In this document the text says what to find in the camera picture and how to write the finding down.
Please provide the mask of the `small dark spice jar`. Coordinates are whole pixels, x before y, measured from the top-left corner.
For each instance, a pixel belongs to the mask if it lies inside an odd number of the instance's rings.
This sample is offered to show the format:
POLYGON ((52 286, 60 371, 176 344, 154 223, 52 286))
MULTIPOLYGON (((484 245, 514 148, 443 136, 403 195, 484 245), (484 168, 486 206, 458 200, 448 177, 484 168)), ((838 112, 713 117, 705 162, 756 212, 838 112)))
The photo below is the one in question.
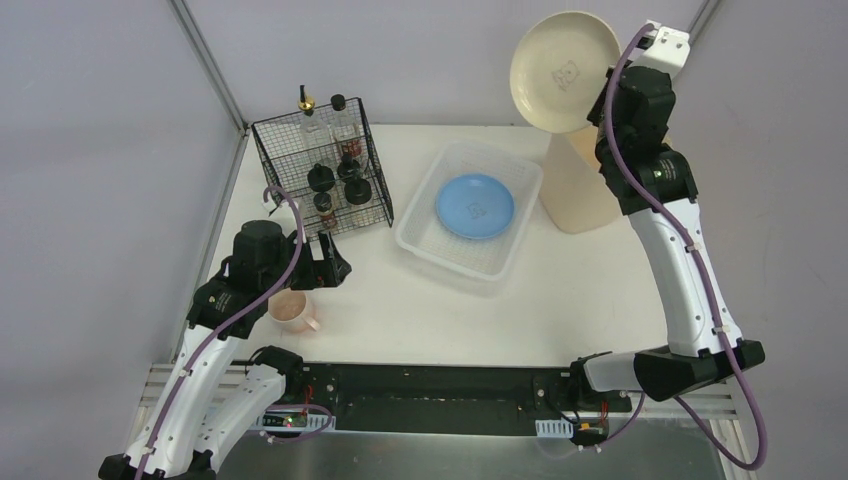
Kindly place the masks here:
POLYGON ((313 197, 313 206, 320 219, 323 231, 332 231, 337 226, 335 203, 330 192, 319 192, 313 197))

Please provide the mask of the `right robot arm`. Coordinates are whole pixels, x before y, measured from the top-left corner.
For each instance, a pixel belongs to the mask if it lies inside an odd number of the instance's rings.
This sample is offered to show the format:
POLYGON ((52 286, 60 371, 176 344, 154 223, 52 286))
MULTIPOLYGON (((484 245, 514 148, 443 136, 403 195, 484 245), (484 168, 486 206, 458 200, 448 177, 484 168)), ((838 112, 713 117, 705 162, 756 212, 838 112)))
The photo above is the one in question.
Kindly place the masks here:
POLYGON ((599 173, 636 232, 649 261, 666 321, 664 346, 595 354, 573 362, 585 388, 635 390, 665 401, 761 365, 761 342, 744 337, 716 284, 699 269, 711 262, 704 246, 698 190, 687 159, 664 137, 676 102, 669 74, 625 67, 613 94, 612 124, 605 94, 588 114, 597 127, 599 173))

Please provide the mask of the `black base frame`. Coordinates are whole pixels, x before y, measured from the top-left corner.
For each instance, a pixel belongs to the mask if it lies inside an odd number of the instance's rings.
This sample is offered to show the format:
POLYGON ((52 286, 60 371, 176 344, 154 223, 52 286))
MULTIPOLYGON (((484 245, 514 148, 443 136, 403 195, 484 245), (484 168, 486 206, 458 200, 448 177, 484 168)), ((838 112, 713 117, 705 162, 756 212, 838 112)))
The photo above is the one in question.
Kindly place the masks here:
POLYGON ((307 363, 283 402, 328 409, 342 432, 541 436, 548 420, 625 420, 635 393, 578 404, 564 368, 307 363))

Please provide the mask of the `beige trash bin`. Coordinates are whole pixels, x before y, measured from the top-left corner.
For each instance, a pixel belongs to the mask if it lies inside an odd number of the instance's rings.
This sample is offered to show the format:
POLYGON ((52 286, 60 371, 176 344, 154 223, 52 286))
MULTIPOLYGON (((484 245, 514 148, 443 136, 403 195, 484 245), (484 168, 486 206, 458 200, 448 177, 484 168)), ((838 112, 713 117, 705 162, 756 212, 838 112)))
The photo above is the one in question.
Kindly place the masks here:
POLYGON ((595 158, 598 129, 553 134, 542 162, 539 200, 555 226, 567 234, 604 227, 622 216, 595 158))

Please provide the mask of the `gold cap oil bottle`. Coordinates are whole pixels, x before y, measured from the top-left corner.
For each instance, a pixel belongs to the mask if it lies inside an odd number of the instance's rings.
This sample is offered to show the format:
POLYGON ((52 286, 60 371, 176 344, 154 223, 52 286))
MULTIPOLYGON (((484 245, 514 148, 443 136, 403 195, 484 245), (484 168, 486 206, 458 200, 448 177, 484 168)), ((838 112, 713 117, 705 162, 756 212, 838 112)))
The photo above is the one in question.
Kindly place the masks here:
POLYGON ((332 141, 329 127, 316 114, 316 103, 306 93, 303 84, 299 86, 298 108, 302 114, 299 131, 304 149, 314 150, 328 146, 332 141))

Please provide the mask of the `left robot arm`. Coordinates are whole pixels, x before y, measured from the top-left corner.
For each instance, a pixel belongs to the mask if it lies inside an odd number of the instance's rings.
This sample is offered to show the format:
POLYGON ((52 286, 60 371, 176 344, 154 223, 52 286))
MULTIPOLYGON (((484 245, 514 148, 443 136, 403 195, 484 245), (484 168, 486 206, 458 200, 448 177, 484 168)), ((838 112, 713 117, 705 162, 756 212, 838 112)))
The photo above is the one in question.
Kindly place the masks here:
POLYGON ((242 225, 219 271, 199 287, 183 344, 148 422, 128 449, 106 457, 101 479, 214 479, 249 427, 298 385, 301 356, 262 347, 235 393, 211 402, 240 346, 285 289, 340 286, 350 264, 329 232, 317 235, 315 259, 306 236, 269 220, 242 225))

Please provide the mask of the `pink mug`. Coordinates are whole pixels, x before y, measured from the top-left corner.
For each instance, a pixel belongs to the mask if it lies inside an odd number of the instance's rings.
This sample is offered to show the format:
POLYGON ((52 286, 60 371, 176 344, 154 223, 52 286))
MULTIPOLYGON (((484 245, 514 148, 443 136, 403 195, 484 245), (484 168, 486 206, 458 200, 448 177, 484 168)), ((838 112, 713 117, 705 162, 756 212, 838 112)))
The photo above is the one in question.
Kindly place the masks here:
POLYGON ((314 305, 304 291, 286 289, 274 294, 268 299, 268 314, 289 333, 321 330, 314 305))

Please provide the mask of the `cream plate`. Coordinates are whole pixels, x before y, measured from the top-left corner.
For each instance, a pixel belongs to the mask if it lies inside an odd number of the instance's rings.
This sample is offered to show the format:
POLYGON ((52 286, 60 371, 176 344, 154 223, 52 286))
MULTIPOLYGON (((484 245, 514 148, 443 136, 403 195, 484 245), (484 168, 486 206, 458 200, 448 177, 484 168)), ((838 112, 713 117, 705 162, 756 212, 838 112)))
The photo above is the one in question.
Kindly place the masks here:
POLYGON ((567 134, 589 125, 587 116, 620 57, 610 25, 583 11, 551 15, 519 41, 510 66, 513 103, 531 126, 567 134))

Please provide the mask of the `black lid jar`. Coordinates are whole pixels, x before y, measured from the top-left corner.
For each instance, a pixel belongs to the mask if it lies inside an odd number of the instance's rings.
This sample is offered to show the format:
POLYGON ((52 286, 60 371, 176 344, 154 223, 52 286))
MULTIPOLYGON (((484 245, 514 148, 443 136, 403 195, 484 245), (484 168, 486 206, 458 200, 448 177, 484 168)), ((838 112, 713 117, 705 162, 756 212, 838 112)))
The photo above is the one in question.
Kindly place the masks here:
POLYGON ((329 192, 335 187, 336 180, 333 170, 320 163, 316 163, 307 173, 309 187, 318 193, 329 192))
POLYGON ((362 176, 362 167, 351 153, 345 152, 341 156, 336 172, 342 182, 349 183, 362 176))
POLYGON ((362 208, 372 200, 371 184, 364 178, 353 179, 345 184, 344 196, 353 208, 362 208))

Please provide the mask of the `blue plate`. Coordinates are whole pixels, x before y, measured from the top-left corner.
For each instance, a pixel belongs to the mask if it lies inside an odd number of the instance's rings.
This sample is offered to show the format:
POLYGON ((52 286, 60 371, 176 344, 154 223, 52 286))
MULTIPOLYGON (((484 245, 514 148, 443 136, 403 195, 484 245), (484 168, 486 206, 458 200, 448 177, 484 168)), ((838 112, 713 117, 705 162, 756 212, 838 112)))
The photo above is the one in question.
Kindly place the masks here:
POLYGON ((515 215, 509 189, 492 176, 469 173, 447 181, 436 198, 436 213, 450 232, 485 240, 504 233, 515 215))

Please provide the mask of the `red label sauce bottle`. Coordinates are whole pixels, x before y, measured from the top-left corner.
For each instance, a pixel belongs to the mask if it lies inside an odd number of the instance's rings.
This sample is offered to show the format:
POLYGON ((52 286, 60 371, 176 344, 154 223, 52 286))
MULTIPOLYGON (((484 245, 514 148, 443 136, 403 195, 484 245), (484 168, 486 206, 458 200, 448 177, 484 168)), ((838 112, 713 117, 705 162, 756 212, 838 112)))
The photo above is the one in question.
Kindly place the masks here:
POLYGON ((331 133, 342 154, 349 154, 359 160, 362 154, 360 127, 347 107, 347 100, 342 94, 335 94, 330 100, 333 116, 330 123, 331 133))

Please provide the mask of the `white plastic basket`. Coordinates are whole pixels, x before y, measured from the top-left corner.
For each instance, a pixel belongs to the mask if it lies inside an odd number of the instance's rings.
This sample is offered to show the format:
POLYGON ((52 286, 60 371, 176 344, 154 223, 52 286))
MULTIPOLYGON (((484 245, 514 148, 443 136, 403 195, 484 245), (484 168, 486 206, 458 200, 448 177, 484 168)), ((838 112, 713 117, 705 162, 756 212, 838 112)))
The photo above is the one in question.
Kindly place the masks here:
POLYGON ((451 142, 399 220, 396 242, 446 270, 498 282, 514 260, 542 180, 542 168, 530 160, 479 142, 451 142))

